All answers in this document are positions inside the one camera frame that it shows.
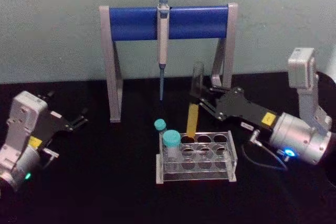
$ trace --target cable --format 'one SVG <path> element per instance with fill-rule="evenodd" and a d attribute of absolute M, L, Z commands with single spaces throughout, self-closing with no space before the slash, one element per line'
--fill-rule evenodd
<path fill-rule="evenodd" d="M 274 154 L 272 151 L 270 151 L 268 148 L 264 147 L 263 145 L 260 146 L 261 148 L 263 148 L 266 152 L 268 152 L 270 155 L 272 155 L 279 163 L 280 165 L 282 165 L 282 167 L 279 166 L 273 166 L 273 165 L 266 165 L 266 164 L 262 164 L 262 163 L 258 163 L 254 160 L 252 160 L 249 156 L 247 156 L 246 152 L 245 152 L 245 148 L 244 145 L 242 144 L 242 149 L 241 151 L 243 152 L 243 156 L 249 160 L 251 163 L 261 166 L 261 167 L 265 167 L 265 168 L 270 168 L 270 169 L 275 169 L 275 170 L 288 170 L 287 166 L 285 165 L 285 163 L 276 155 Z"/>
<path fill-rule="evenodd" d="M 42 170 L 47 168 L 50 165 L 50 163 L 54 160 L 54 158 L 55 158 L 54 156 L 51 156 L 48 162 L 42 167 Z"/>

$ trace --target robotic arm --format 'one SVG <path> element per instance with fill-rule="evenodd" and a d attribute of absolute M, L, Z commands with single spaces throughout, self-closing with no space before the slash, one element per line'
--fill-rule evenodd
<path fill-rule="evenodd" d="M 279 149 L 281 154 L 316 165 L 331 149 L 334 135 L 330 132 L 331 118 L 318 106 L 314 49 L 296 48 L 288 66 L 289 85 L 299 94 L 300 119 L 287 113 L 279 116 L 246 100 L 239 87 L 225 92 L 217 100 L 216 107 L 205 99 L 201 99 L 200 105 L 220 121 L 231 116 L 239 118 L 242 127 L 254 131 L 252 142 L 261 133 L 263 139 L 268 139 L 268 144 Z"/>
<path fill-rule="evenodd" d="M 88 120 L 84 116 L 68 122 L 47 103 L 26 91 L 13 99 L 6 141 L 0 149 L 0 184 L 17 191 L 40 165 L 41 153 L 49 155 L 48 166 L 58 153 L 48 149 L 51 137 L 58 131 L 72 132 Z"/>

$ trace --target black cable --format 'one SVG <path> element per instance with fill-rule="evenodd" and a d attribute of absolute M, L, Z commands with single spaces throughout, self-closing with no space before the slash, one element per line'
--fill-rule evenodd
<path fill-rule="evenodd" d="M 265 167 L 265 168 L 270 168 L 270 169 L 275 169 L 275 170 L 288 170 L 287 166 L 285 165 L 285 163 L 276 155 L 274 154 L 272 151 L 270 151 L 268 148 L 264 147 L 263 145 L 260 146 L 261 148 L 263 148 L 266 152 L 268 152 L 270 155 L 272 155 L 272 157 L 274 157 L 279 163 L 280 165 L 282 165 L 282 167 L 279 166 L 273 166 L 273 165 L 266 165 L 266 164 L 262 164 L 262 163 L 258 163 L 254 160 L 252 160 L 249 156 L 247 156 L 246 152 L 245 152 L 245 148 L 244 145 L 242 144 L 242 149 L 241 151 L 243 152 L 243 156 L 250 161 L 251 163 L 261 166 L 261 167 Z"/>

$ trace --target test tube rack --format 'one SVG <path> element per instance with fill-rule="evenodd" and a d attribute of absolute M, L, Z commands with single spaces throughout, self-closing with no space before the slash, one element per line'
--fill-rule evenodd
<path fill-rule="evenodd" d="M 194 142 L 181 134 L 177 159 L 168 158 L 160 134 L 160 153 L 156 155 L 156 183 L 179 180 L 228 179 L 237 181 L 237 154 L 231 131 L 198 132 Z"/>

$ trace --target black table surface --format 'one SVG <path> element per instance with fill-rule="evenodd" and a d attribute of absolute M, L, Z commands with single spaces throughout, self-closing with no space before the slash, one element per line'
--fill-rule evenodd
<path fill-rule="evenodd" d="M 261 106 L 299 115 L 298 96 L 288 87 L 286 73 L 236 75 L 235 86 Z M 232 130 L 237 182 L 156 185 L 159 144 L 153 123 L 164 118 L 168 128 L 185 132 L 189 89 L 190 78 L 167 78 L 160 103 L 157 79 L 126 80 L 122 122 L 110 124 L 105 81 L 0 85 L 0 143 L 11 101 L 23 90 L 55 90 L 50 109 L 71 120 L 87 107 L 90 120 L 74 133 L 54 137 L 49 147 L 59 158 L 0 202 L 0 223 L 336 223 L 336 189 L 323 166 L 291 159 L 288 172 L 257 167 L 240 151 L 248 133 L 203 109 L 199 132 Z M 336 119 L 335 84 L 321 74 L 319 90 L 320 105 Z M 262 156 L 252 147 L 248 151 Z"/>

